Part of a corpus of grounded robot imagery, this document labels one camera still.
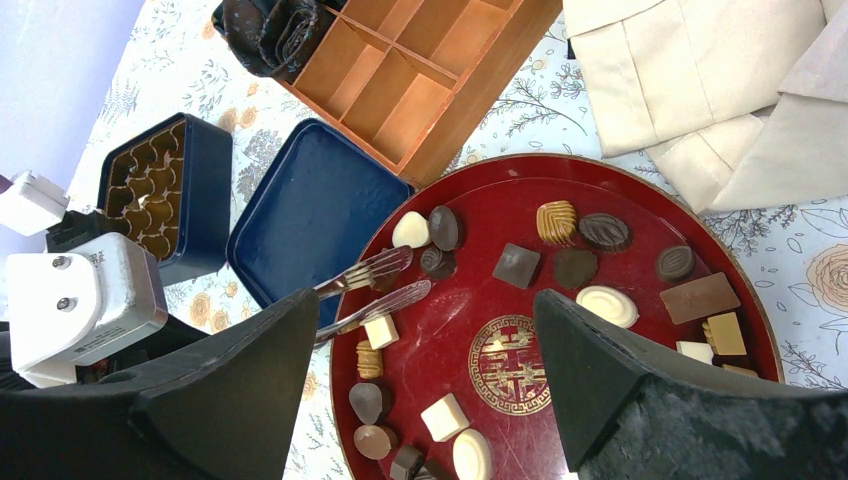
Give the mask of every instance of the tablecloth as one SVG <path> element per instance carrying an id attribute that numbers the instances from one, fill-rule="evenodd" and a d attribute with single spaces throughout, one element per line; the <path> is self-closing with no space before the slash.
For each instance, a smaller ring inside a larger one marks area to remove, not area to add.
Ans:
<path id="1" fill-rule="evenodd" d="M 235 223 L 292 128 L 316 116 L 273 80 L 244 71 L 209 22 L 216 3 L 145 3 L 71 184 L 72 207 L 85 211 L 96 204 L 100 168 L 109 151 L 183 111 L 233 134 L 230 205 Z M 521 152 L 600 157 L 580 65 L 567 59 L 561 19 L 449 170 Z M 607 161 L 675 194 L 642 152 Z M 848 337 L 841 338 L 848 332 L 848 198 L 711 214 L 704 221 L 755 285 L 777 337 L 786 381 L 823 390 L 848 388 Z M 166 296 L 176 317 L 207 332 L 258 311 L 227 265 L 168 287 Z M 329 353 L 324 347 L 310 361 L 287 480 L 350 478 L 333 424 Z"/>

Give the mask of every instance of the white chocolate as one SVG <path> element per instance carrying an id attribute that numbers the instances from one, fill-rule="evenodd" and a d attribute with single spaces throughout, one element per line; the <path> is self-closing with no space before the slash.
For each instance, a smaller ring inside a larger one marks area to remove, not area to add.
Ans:
<path id="1" fill-rule="evenodd" d="M 610 287 L 586 287 L 577 294 L 577 304 L 621 328 L 630 328 L 639 318 L 630 297 Z"/>
<path id="2" fill-rule="evenodd" d="M 713 347 L 709 343 L 677 342 L 677 351 L 707 365 L 713 364 Z"/>
<path id="3" fill-rule="evenodd" d="M 392 231 L 392 245 L 395 248 L 404 245 L 419 248 L 429 243 L 430 229 L 427 219 L 418 212 L 406 212 Z"/>
<path id="4" fill-rule="evenodd" d="M 400 339 L 391 315 L 369 319 L 362 325 L 365 327 L 365 334 L 368 335 L 368 341 L 371 342 L 371 348 L 374 350 L 386 348 Z"/>
<path id="5" fill-rule="evenodd" d="M 494 475 L 489 442 L 469 428 L 453 442 L 453 467 L 459 480 L 490 480 Z"/>
<path id="6" fill-rule="evenodd" d="M 430 430 L 433 441 L 444 442 L 468 428 L 469 422 L 456 397 L 449 393 L 421 412 L 421 420 Z"/>

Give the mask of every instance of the blue tray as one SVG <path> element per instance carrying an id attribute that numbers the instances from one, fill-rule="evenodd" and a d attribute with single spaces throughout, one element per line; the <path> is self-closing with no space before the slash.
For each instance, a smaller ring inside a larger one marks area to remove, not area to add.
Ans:
<path id="1" fill-rule="evenodd" d="M 332 127 L 298 124 L 227 242 L 227 260 L 260 307 L 356 263 L 412 188 Z M 321 326 L 339 298 L 321 302 Z"/>

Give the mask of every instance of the round tray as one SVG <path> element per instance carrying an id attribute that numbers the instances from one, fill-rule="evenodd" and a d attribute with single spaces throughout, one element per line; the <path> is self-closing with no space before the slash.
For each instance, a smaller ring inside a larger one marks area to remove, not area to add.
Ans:
<path id="1" fill-rule="evenodd" d="M 466 226 L 465 243 L 456 251 L 456 273 L 434 281 L 427 298 L 393 315 L 400 340 L 382 350 L 385 370 L 379 379 L 395 398 L 385 425 L 397 433 L 401 445 L 414 446 L 450 471 L 453 442 L 433 442 L 420 417 L 448 393 L 456 396 L 471 428 L 488 440 L 495 478 L 553 479 L 567 472 L 531 319 L 536 292 L 554 288 L 572 299 L 578 292 L 556 285 L 551 259 L 558 248 L 545 245 L 536 233 L 536 209 L 555 200 L 570 201 L 578 216 L 605 212 L 630 226 L 633 244 L 625 252 L 595 252 L 599 270 L 591 284 L 617 288 L 633 299 L 640 317 L 631 331 L 669 348 L 678 340 L 704 341 L 702 322 L 671 322 L 659 293 L 672 285 L 654 274 L 662 250 L 689 245 L 698 257 L 691 278 L 724 272 L 742 302 L 736 313 L 748 357 L 735 364 L 763 378 L 782 380 L 773 334 L 750 282 L 706 226 L 664 192 L 624 171 L 574 157 L 519 155 L 477 163 L 407 201 L 363 252 L 365 258 L 391 246 L 392 230 L 408 211 L 426 217 L 434 207 L 447 205 Z M 538 276 L 527 290 L 492 277 L 506 243 L 542 254 Z M 575 243 L 586 247 L 582 239 Z M 422 250 L 416 250 L 397 286 L 427 278 L 418 266 Z M 345 295 L 340 318 L 377 295 L 368 289 Z M 496 335 L 525 341 L 513 343 L 515 348 L 506 355 L 486 355 L 487 339 L 491 342 Z M 342 449 L 354 478 L 370 480 L 388 478 L 394 452 L 376 462 L 353 445 L 360 422 L 348 392 L 362 381 L 356 344 L 365 338 L 363 329 L 337 338 L 330 362 Z"/>

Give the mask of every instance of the wooden organizer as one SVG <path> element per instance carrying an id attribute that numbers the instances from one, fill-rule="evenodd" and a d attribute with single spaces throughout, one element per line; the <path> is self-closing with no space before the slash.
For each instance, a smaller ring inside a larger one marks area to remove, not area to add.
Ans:
<path id="1" fill-rule="evenodd" d="M 438 179 L 562 0 L 348 0 L 294 84 L 406 182 Z"/>

